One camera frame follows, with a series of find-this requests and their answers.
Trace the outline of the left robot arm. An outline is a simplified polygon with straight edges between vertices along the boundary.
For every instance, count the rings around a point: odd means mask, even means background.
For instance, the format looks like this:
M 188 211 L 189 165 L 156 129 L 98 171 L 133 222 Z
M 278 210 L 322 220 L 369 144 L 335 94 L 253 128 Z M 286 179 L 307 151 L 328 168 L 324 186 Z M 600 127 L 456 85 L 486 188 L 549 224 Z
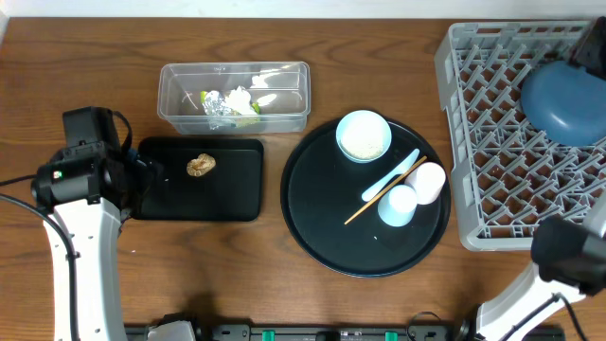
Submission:
M 127 337 L 117 272 L 117 239 L 163 168 L 105 142 L 56 152 L 32 181 L 51 248 L 54 337 Z

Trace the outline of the white tissue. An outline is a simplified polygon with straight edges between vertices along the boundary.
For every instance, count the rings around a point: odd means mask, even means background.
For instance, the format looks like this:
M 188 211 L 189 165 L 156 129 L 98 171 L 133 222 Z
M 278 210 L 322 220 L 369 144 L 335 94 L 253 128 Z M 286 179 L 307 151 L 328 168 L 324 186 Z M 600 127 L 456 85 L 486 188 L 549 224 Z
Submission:
M 251 95 L 242 86 L 224 95 L 226 105 L 242 116 L 256 116 L 258 113 L 252 106 Z

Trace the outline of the light blue bowl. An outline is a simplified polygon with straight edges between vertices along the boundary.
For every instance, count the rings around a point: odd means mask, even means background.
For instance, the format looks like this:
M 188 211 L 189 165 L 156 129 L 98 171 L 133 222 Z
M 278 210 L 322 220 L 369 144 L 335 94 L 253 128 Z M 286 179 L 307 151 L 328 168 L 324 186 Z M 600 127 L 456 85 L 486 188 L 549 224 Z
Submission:
M 381 158 L 387 152 L 392 133 L 381 115 L 369 110 L 357 110 L 340 119 L 335 139 L 346 159 L 365 164 Z

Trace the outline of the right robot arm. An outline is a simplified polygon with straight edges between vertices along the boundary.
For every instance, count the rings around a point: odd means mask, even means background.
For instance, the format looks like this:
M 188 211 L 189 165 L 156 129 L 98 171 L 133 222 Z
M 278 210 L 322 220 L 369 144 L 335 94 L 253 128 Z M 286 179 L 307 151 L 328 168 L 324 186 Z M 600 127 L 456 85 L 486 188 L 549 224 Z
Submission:
M 567 61 L 540 68 L 522 89 L 530 122 L 564 146 L 605 135 L 605 20 L 595 20 Z M 521 340 L 553 313 L 605 288 L 605 200 L 581 224 L 549 217 L 540 223 L 525 271 L 462 325 L 461 340 Z

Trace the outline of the blue plate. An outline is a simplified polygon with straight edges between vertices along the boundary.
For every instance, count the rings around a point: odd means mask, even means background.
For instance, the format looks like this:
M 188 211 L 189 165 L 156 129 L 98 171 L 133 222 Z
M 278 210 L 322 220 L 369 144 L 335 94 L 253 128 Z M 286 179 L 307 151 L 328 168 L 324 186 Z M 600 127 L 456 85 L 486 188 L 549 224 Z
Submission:
M 582 147 L 605 136 L 605 80 L 565 61 L 529 74 L 521 105 L 536 129 L 559 144 Z

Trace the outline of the brown mushroom food scrap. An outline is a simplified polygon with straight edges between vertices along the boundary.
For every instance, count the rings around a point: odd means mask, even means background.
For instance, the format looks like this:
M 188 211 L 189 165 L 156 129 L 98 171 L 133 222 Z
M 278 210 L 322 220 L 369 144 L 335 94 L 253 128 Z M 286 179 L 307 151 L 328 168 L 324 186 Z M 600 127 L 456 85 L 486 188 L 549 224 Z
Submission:
M 187 163 L 187 174 L 192 177 L 202 177 L 213 170 L 216 166 L 216 160 L 207 153 L 201 153 L 197 158 L 191 159 Z

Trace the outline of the yellow snack wrapper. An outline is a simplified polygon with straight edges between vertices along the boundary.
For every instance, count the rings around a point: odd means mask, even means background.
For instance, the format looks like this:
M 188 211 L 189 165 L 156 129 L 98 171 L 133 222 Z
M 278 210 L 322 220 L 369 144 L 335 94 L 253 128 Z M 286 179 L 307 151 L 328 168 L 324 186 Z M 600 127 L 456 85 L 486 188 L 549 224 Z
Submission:
M 217 90 L 203 91 L 200 94 L 201 104 L 205 114 L 209 116 L 209 125 L 212 130 L 220 128 L 243 128 L 260 121 L 260 108 L 256 102 L 252 106 L 257 111 L 256 116 L 242 116 L 229 108 L 224 100 L 224 95 L 229 91 Z

